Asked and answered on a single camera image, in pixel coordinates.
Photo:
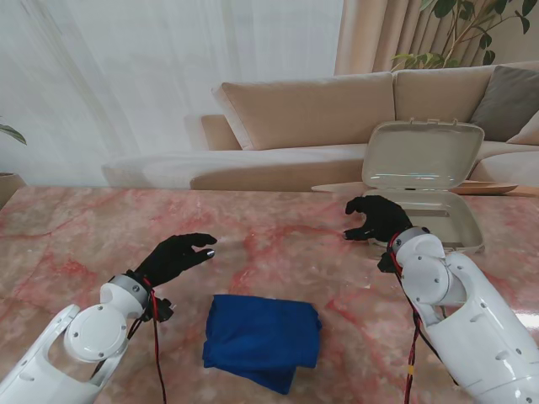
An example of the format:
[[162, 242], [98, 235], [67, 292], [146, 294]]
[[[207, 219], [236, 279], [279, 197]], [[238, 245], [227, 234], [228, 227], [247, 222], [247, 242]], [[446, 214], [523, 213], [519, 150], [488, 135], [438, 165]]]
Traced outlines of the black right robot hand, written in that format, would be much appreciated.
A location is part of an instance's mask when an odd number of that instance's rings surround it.
[[351, 241], [376, 239], [390, 242], [395, 235], [411, 228], [412, 222], [404, 209], [380, 195], [367, 195], [350, 200], [345, 214], [361, 213], [366, 216], [362, 227], [344, 231], [344, 238]]

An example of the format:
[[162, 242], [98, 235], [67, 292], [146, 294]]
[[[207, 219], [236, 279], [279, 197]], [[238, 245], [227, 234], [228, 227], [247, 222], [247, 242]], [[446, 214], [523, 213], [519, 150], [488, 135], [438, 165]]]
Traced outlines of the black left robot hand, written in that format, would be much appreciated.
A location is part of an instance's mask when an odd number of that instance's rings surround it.
[[125, 275], [144, 288], [155, 288], [214, 257], [217, 240], [205, 233], [173, 235], [160, 242], [135, 270]]

